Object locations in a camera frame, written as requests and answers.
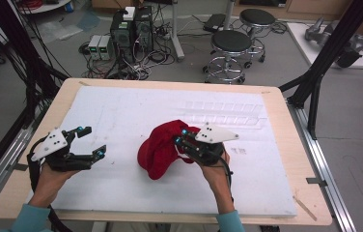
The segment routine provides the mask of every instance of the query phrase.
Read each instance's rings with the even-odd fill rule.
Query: red cloth
[[[193,160],[179,156],[175,146],[175,138],[182,135],[182,130],[198,132],[198,128],[189,127],[181,120],[162,124],[152,130],[150,137],[142,143],[137,154],[139,165],[148,171],[152,180],[164,175],[167,168],[177,159],[192,163]]]

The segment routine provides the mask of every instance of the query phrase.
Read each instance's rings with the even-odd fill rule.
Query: white panel
[[[311,25],[305,25],[302,23],[288,23],[288,27],[290,28],[291,35],[296,41],[299,49],[304,55],[309,65],[314,63],[315,59],[317,59],[318,54],[321,52],[321,47],[315,41],[307,41],[305,40],[305,30],[308,29]],[[357,61],[355,61],[349,69],[362,69],[363,70],[363,51],[360,51],[359,54],[362,55]],[[339,68],[336,64],[332,64],[331,68]]]

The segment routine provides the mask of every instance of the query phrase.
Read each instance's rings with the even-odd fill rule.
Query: black tripod
[[[303,108],[305,101],[311,95],[308,132],[314,139],[317,139],[315,128],[322,79],[332,63],[342,54],[344,46],[362,22],[363,1],[354,0],[350,3],[348,10],[323,46],[311,68],[299,78],[279,87],[284,92],[298,85],[295,93],[288,98],[288,104],[292,104],[295,108]]]

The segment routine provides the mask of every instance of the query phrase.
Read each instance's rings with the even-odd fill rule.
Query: white foam board
[[[315,59],[317,59],[318,54],[321,52],[321,46],[317,44],[315,41],[307,41],[305,40],[305,30],[308,29],[311,25],[303,24],[303,23],[287,23],[290,29],[290,33],[296,41],[299,49],[304,55],[309,65],[314,63]],[[363,51],[360,51],[359,54],[362,55],[357,61],[355,61],[351,66],[347,69],[361,69],[363,70]],[[336,64],[332,64],[331,68],[340,68]]]
[[[241,215],[293,217],[286,173],[260,95],[205,91],[82,87],[61,125],[93,132],[75,139],[71,152],[107,145],[104,159],[70,178],[55,209],[217,214],[214,196],[196,163],[173,162],[154,181],[137,162],[140,145],[156,126],[181,119],[211,122],[239,134],[225,142],[234,171],[232,193]]]

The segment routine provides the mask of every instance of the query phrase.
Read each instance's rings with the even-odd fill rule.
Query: desk
[[[81,86],[112,86],[119,88],[150,88],[168,90],[207,90],[219,92],[237,92],[260,94],[265,102],[265,108],[273,128],[277,147],[288,175],[293,193],[293,200],[297,209],[296,217],[241,217],[245,224],[299,224],[299,225],[328,225],[332,222],[318,185],[307,184],[306,178],[315,174],[307,159],[293,119],[286,106],[284,98],[278,88],[262,86],[237,86],[217,84],[196,84],[158,81],[128,81],[71,78],[65,81],[53,104],[44,116],[40,126],[28,145],[47,134],[55,126],[61,125],[65,115],[75,99],[76,92]],[[26,164],[23,154],[20,163]],[[16,218],[19,210],[30,191],[28,170],[14,171],[0,193],[0,218]],[[57,211],[60,219],[77,220],[120,220],[147,222],[191,222],[216,223],[214,215],[189,214],[141,214],[117,212],[88,212],[88,211]]]

